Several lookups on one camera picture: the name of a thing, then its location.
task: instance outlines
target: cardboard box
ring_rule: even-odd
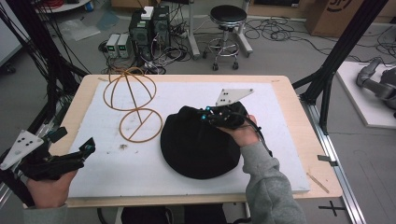
[[[161,0],[111,0],[111,6],[118,8],[155,7],[160,2]]]
[[[311,35],[340,37],[363,0],[322,0],[308,9],[305,27]]]
[[[382,8],[378,16],[396,17],[396,0],[388,0],[387,4]]]

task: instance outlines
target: electronic equipment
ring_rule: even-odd
[[[169,6],[155,7],[152,17],[154,34],[157,39],[157,48],[167,48],[171,46]]]
[[[117,43],[119,42],[120,35],[111,35],[106,43],[106,48],[108,52],[108,56],[110,58],[118,58],[119,57],[119,48],[117,48]]]
[[[145,7],[145,12],[142,13],[142,20],[150,21],[152,17],[152,12],[154,11],[154,7]]]
[[[120,35],[119,42],[117,43],[117,47],[119,48],[119,54],[121,58],[129,58],[132,53],[132,42],[129,35],[122,34]]]
[[[151,42],[153,39],[152,21],[141,19],[142,10],[136,10],[132,14],[129,25],[129,34],[132,40],[132,49],[137,60],[137,65],[143,65],[145,61],[152,61]]]

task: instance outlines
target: wooden table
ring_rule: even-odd
[[[294,194],[296,199],[339,198],[342,190],[335,173],[326,161],[319,161],[318,155],[324,155],[323,149],[312,129],[312,126],[287,77],[283,76],[208,76],[208,75],[166,75],[149,76],[155,82],[260,82],[271,83],[278,103],[283,111],[291,138],[296,146],[311,187],[307,193]],[[104,75],[84,77],[78,92],[68,109],[64,126],[68,135],[50,148],[54,155],[69,152],[76,138],[78,128],[87,111],[97,85],[107,81]],[[186,204],[186,203],[236,203],[245,202],[242,194],[218,195],[183,195],[155,197],[106,197],[106,198],[73,198],[67,203],[70,207],[124,206],[144,204]]]

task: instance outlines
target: black metal frame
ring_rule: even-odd
[[[309,105],[314,105],[323,92],[319,125],[325,134],[328,134],[327,118],[332,78],[387,2],[388,0],[364,0],[319,70],[292,84],[294,89],[298,89],[311,83],[306,92],[300,95],[300,99]]]
[[[39,67],[39,65],[41,65],[42,67],[44,65],[47,70],[43,71],[43,69],[39,69],[42,74],[47,73],[47,120],[50,120],[55,115],[56,104],[59,100],[57,81],[62,84],[64,93],[74,95],[79,86],[75,79],[75,75],[85,77],[88,73],[74,66],[62,56],[53,42],[47,27],[44,26],[42,20],[38,17],[31,1],[6,1],[26,33],[29,35],[31,41],[35,44],[36,52],[34,52],[29,46],[29,43],[26,43],[24,38],[21,37],[20,33],[13,26],[13,23],[8,20],[7,14],[0,11],[0,19],[17,37],[22,47],[28,51],[35,63],[37,63],[37,58],[43,59],[44,61],[44,64],[37,64],[36,66]]]

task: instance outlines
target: power supply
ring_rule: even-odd
[[[107,40],[106,48],[110,58],[119,57],[119,48],[117,48],[117,43],[119,42],[120,35],[111,35]]]
[[[119,43],[117,44],[121,58],[129,58],[132,52],[132,43],[129,35],[120,35]]]

